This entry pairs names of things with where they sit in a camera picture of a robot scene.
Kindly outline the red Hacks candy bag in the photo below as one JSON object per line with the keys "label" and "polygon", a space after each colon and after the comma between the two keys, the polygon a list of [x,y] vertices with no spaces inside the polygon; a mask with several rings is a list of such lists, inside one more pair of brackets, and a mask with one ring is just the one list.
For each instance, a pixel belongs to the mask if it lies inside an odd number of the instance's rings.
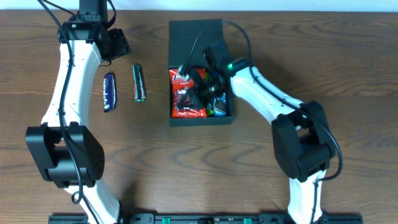
{"label": "red Hacks candy bag", "polygon": [[177,69],[169,70],[169,75],[173,96],[171,118],[206,118],[205,107],[195,92],[191,96],[188,93],[194,87],[194,81],[179,76]]}

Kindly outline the Haribo worms gummy bag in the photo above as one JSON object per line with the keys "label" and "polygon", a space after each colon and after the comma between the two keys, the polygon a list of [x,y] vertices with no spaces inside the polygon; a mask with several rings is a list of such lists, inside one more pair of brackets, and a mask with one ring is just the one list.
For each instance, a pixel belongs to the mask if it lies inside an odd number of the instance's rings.
{"label": "Haribo worms gummy bag", "polygon": [[[210,72],[205,72],[205,80],[209,81],[211,78],[212,78],[212,76],[211,76]],[[206,105],[206,115],[208,118],[215,116],[213,101],[214,101],[214,98],[211,98],[209,100],[208,104]]]}

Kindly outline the blue Oreo cookie pack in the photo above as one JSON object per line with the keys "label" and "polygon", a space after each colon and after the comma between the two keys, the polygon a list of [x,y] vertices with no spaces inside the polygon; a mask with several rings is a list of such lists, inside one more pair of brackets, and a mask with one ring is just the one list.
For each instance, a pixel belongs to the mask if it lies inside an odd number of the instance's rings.
{"label": "blue Oreo cookie pack", "polygon": [[227,114],[226,93],[213,99],[213,112],[216,117],[224,117]]}

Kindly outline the purple Dairy Milk bar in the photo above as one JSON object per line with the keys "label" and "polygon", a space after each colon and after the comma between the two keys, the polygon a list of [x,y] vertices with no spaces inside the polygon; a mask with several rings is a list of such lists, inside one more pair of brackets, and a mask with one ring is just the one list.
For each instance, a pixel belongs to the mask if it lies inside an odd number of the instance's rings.
{"label": "purple Dairy Milk bar", "polygon": [[116,82],[112,72],[108,72],[103,79],[103,104],[105,113],[116,107]]}

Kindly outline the green snack bar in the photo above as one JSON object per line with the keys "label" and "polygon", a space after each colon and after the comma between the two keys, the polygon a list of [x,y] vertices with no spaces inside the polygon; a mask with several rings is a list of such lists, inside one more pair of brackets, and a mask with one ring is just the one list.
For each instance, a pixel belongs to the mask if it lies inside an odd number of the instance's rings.
{"label": "green snack bar", "polygon": [[132,73],[134,78],[134,92],[135,102],[145,102],[146,101],[146,89],[144,83],[144,76],[142,71],[142,66],[138,63],[132,65]]}

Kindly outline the dark green box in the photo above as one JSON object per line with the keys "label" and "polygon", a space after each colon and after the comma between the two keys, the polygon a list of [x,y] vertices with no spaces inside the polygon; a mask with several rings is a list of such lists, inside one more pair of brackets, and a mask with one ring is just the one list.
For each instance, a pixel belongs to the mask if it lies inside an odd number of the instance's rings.
{"label": "dark green box", "polygon": [[[167,69],[177,69],[190,62],[209,69],[203,51],[206,47],[224,41],[223,21],[221,19],[202,19],[169,22],[169,62]],[[233,96],[226,94],[226,116],[210,118],[170,118],[171,127],[229,125],[234,120]]]}

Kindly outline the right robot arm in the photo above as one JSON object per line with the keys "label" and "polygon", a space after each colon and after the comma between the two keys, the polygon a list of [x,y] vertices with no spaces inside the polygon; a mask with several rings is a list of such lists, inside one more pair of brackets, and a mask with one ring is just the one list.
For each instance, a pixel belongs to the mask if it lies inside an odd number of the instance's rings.
{"label": "right robot arm", "polygon": [[178,76],[193,80],[185,96],[201,107],[230,90],[259,112],[271,124],[274,155],[289,178],[289,216],[295,223],[319,221],[322,183],[337,178],[343,168],[322,106],[284,93],[261,75],[250,57],[233,59],[224,42],[207,47],[203,56],[215,75],[204,79],[197,65],[189,60],[181,64]]}

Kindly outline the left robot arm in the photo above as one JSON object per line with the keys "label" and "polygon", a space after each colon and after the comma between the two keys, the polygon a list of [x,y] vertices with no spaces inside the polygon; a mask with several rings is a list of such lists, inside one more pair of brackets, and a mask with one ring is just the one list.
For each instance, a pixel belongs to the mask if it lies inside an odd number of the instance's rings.
{"label": "left robot arm", "polygon": [[121,29],[108,18],[111,0],[80,1],[79,10],[58,26],[60,67],[50,105],[25,142],[47,182],[66,190],[80,205],[85,223],[129,223],[121,203],[103,179],[104,149],[90,132],[93,80],[103,62],[129,54]]}

